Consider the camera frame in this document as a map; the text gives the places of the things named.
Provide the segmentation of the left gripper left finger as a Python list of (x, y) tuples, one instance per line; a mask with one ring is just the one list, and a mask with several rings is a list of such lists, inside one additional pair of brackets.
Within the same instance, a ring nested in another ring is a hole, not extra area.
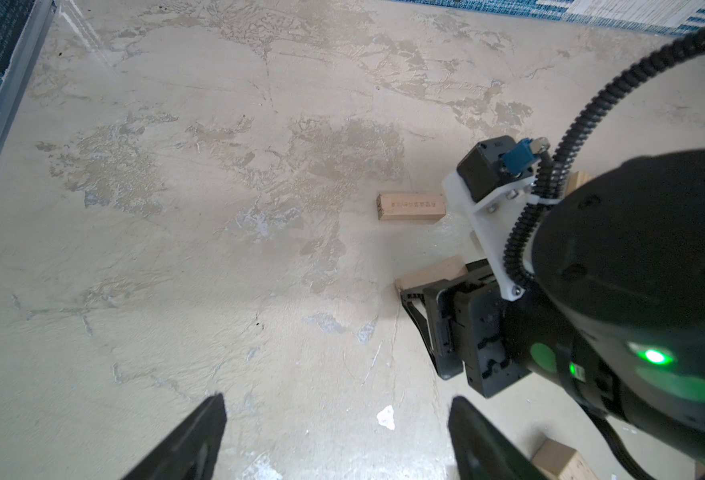
[(226, 420), (224, 395), (208, 396), (124, 480), (212, 479)]

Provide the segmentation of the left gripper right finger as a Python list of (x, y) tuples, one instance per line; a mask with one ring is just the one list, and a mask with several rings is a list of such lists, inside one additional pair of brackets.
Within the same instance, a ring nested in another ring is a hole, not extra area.
[(468, 399), (453, 399), (448, 428), (460, 479), (532, 479), (533, 466)]

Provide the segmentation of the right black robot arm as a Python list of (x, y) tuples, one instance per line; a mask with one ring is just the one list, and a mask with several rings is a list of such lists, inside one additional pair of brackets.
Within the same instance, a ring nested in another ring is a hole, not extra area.
[(490, 398), (531, 373), (582, 408), (634, 478), (618, 419), (705, 465), (705, 149), (625, 162), (566, 197), (506, 300), (490, 263), (405, 289), (438, 376)]

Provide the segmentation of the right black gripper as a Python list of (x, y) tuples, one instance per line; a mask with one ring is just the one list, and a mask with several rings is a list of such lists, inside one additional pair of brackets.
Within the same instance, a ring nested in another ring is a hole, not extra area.
[(458, 278), (437, 280), (401, 293), (404, 310), (418, 328), (437, 375), (465, 374), (490, 399), (529, 372), (512, 360), (502, 323), (507, 302), (489, 264), (471, 263)]

